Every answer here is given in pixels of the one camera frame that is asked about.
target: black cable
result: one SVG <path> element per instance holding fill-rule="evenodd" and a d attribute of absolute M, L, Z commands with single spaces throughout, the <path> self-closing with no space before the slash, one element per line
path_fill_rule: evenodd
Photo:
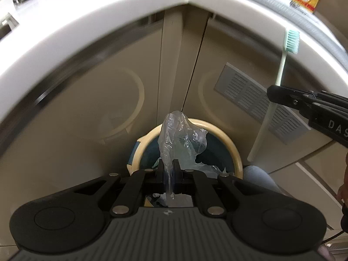
<path fill-rule="evenodd" d="M 329 237 L 328 239 L 324 240 L 321 244 L 324 244 L 324 243 L 327 243 L 328 241 L 340 236 L 341 234 L 343 234 L 345 231 L 340 231 L 338 234 L 335 234 L 334 236 L 332 237 Z"/>

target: beige rim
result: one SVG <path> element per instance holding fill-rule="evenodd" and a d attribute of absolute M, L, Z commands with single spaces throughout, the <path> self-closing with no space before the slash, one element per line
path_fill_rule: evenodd
<path fill-rule="evenodd" d="M 231 154 L 233 164 L 234 164 L 234 175 L 240 179 L 243 178 L 243 164 L 241 162 L 241 156 L 239 155 L 239 152 L 234 145 L 231 138 L 227 136 L 226 133 L 224 133 L 221 129 L 214 126 L 213 124 L 210 124 L 205 121 L 197 120 L 197 119 L 189 119 L 190 122 L 197 125 L 198 127 L 206 129 L 208 132 L 216 136 L 224 145 L 226 146 L 227 150 Z M 138 148 L 136 149 L 132 161 L 132 165 L 127 165 L 128 171 L 130 174 L 133 172 L 139 170 L 140 166 L 140 160 L 141 157 L 146 149 L 146 147 L 159 135 L 161 132 L 162 125 L 158 125 L 155 127 L 152 131 L 150 131 L 145 136 L 138 139 L 140 144 L 138 145 Z"/>

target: gray hose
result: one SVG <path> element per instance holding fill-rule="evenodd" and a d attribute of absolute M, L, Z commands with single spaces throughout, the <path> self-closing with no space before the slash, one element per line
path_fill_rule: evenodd
<path fill-rule="evenodd" d="M 318 43 L 320 43 L 328 52 L 333 55 L 338 62 L 348 72 L 348 54 L 342 50 L 334 41 L 332 41 L 325 33 L 318 29 L 311 22 L 307 21 L 302 14 L 295 9 L 287 7 L 276 0 L 252 0 L 260 5 L 283 16 L 285 19 L 297 25 L 301 30 L 310 35 Z"/>

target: human hand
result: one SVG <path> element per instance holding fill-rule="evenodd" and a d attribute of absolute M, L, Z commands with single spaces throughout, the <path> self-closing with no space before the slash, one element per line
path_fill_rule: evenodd
<path fill-rule="evenodd" d="M 348 206 L 348 153 L 346 155 L 346 171 L 345 171 L 345 176 L 343 179 L 343 184 L 340 186 L 337 192 L 337 200 L 342 200 Z"/>

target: crumpled plastic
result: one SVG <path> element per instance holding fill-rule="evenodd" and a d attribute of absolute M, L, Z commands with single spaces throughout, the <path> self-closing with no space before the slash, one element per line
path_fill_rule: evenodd
<path fill-rule="evenodd" d="M 175 111 L 164 119 L 161 133 L 158 138 L 158 146 L 166 172 L 166 194 L 172 198 L 172 170 L 174 159 L 178 159 L 181 169 L 194 169 L 203 171 L 208 177 L 217 178 L 221 173 L 217 166 L 209 166 L 204 163 L 196 163 L 195 159 L 207 147 L 206 134 L 208 132 L 189 121 L 184 113 Z"/>

